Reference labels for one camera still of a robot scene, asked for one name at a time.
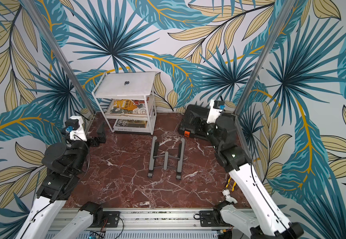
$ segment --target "black case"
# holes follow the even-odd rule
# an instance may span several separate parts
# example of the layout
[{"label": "black case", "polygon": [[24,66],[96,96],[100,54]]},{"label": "black case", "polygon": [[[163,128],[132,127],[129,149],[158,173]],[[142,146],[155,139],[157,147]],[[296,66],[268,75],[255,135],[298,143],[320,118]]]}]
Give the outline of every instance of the black case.
[{"label": "black case", "polygon": [[190,104],[178,126],[178,133],[190,138],[206,139],[206,120],[210,109]]}]

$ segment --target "book cover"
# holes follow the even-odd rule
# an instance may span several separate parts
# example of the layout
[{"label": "book cover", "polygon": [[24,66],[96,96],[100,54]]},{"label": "book cover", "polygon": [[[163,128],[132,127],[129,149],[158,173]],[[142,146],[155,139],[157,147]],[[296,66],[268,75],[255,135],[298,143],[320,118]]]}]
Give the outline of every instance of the book cover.
[{"label": "book cover", "polygon": [[111,104],[109,114],[146,114],[145,102],[141,100],[118,99]]},{"label": "book cover", "polygon": [[147,121],[144,120],[116,120],[116,127],[146,128]]}]

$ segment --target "bracket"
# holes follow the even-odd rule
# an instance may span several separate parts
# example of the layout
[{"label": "bracket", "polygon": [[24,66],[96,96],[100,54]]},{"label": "bracket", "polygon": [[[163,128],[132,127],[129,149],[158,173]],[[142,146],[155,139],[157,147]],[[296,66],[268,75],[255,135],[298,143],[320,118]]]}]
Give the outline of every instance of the bracket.
[{"label": "bracket", "polygon": [[[181,138],[181,143],[179,143],[178,146],[178,157],[173,156],[173,155],[169,155],[169,152],[165,152],[164,154],[161,155],[157,155],[158,152],[158,146],[159,146],[159,142],[157,141],[157,136],[153,136],[153,141],[151,144],[151,152],[150,152],[150,161],[149,161],[149,171],[148,171],[148,177],[152,177],[153,176],[153,171],[155,168],[160,168],[163,167],[164,170],[167,170],[168,168],[170,169],[176,169],[177,173],[175,175],[176,179],[181,179],[182,176],[182,163],[184,160],[184,151],[185,151],[185,139]],[[158,157],[164,157],[164,165],[159,165],[159,166],[155,166],[155,158]],[[169,158],[173,158],[175,160],[178,160],[177,163],[177,167],[172,167],[170,165],[168,165],[168,159]]]}]

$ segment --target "metal frame pole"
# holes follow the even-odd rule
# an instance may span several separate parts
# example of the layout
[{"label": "metal frame pole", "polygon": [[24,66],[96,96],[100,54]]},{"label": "metal frame pole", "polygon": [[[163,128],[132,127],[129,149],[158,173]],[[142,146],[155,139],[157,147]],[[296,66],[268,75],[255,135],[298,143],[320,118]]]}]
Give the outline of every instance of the metal frame pole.
[{"label": "metal frame pole", "polygon": [[41,17],[41,13],[36,7],[33,0],[22,0],[22,3],[25,5],[26,10],[28,11],[29,16],[31,16],[38,30],[41,32],[42,36],[45,38],[49,47],[55,54],[55,57],[59,61],[61,67],[64,69],[66,75],[69,77],[70,81],[74,85],[76,91],[79,93],[82,101],[89,110],[91,114],[95,114],[95,110],[92,107],[92,104],[88,97],[86,96],[83,88],[81,87],[73,69],[71,68],[68,60],[66,59],[64,53],[62,52],[60,46],[58,45],[53,33],[50,31],[49,27],[46,26],[45,19]]},{"label": "metal frame pole", "polygon": [[[254,82],[258,76],[259,71],[262,68],[263,62],[266,60],[267,56],[269,55],[272,46],[275,43],[275,40],[277,39],[279,33],[281,32],[282,26],[285,24],[286,19],[288,15],[290,14],[291,8],[294,6],[295,0],[286,0],[285,3],[283,4],[277,19],[274,22],[274,25],[271,29],[271,34],[268,36],[265,46],[263,47],[261,53],[259,54],[257,63],[254,66],[254,69],[252,70],[249,79],[247,80],[246,86],[242,92],[241,98],[239,99],[237,106],[234,110],[234,114],[239,116],[239,114],[242,111],[242,108],[249,97],[250,91],[252,89],[252,86],[254,85]],[[243,135],[242,132],[242,127],[239,124],[238,119],[236,120],[236,125],[237,125],[237,134],[238,137],[241,141],[242,148],[245,151],[245,153],[251,158],[249,148],[247,146],[246,139]]]}]

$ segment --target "wall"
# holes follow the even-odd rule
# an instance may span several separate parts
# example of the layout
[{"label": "wall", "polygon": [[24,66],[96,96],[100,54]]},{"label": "wall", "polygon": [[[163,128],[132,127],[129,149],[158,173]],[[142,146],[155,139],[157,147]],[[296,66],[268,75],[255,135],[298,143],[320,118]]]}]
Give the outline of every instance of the wall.
[{"label": "wall", "polygon": [[305,238],[346,239],[346,1],[309,0],[240,122],[266,189]]},{"label": "wall", "polygon": [[[13,238],[46,175],[46,147],[61,141],[65,118],[89,113],[20,2],[0,3],[0,238]],[[64,7],[43,4],[60,39]]]}]

